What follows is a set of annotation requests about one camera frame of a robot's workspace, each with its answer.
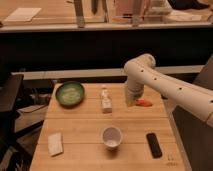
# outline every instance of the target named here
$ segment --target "white cup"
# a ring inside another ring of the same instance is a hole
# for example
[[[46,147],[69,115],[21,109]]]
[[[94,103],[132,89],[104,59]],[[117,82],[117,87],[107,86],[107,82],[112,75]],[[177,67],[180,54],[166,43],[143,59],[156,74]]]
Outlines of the white cup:
[[[104,129],[102,139],[108,150],[114,150],[121,144],[123,136],[119,128],[110,126]]]

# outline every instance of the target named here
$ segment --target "small bottle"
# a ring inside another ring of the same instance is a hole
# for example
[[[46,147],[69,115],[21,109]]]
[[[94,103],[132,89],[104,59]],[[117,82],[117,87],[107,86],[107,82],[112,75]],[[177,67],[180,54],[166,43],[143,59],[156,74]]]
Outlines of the small bottle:
[[[101,90],[101,106],[103,113],[112,113],[112,103],[105,85],[102,85]]]

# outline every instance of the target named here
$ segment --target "bowl rim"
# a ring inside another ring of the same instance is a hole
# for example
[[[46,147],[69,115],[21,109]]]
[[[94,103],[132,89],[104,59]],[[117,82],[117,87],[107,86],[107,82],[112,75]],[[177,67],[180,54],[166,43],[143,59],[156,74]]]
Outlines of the bowl rim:
[[[76,103],[64,104],[64,103],[62,103],[62,102],[60,101],[58,93],[60,92],[60,90],[61,90],[64,86],[69,85],[69,84],[78,85],[78,86],[82,89],[82,92],[83,92],[82,94],[83,94],[83,95],[82,95],[81,99],[78,100]],[[77,81],[66,81],[66,82],[62,83],[62,84],[57,88],[57,90],[56,90],[56,92],[55,92],[55,98],[56,98],[56,100],[58,101],[58,103],[59,103],[60,105],[62,105],[62,106],[64,106],[64,107],[73,107],[73,106],[76,106],[76,105],[78,105],[80,102],[83,101],[84,97],[85,97],[85,88],[84,88],[84,86],[83,86],[80,82],[77,82]]]

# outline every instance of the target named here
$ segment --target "orange object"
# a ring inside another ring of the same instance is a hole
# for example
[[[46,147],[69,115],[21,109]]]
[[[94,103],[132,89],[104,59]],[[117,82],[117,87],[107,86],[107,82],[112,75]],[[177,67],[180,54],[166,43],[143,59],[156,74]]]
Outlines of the orange object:
[[[138,99],[138,100],[135,101],[135,105],[136,106],[143,106],[143,107],[151,107],[153,104],[148,100]]]

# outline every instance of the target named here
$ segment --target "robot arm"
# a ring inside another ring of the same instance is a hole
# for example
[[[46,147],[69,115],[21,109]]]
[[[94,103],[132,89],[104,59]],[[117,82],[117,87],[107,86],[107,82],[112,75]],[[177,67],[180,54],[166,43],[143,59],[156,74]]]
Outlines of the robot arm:
[[[150,54],[125,64],[127,105],[134,104],[143,94],[143,86],[148,85],[213,127],[213,91],[161,74],[154,67],[155,59]]]

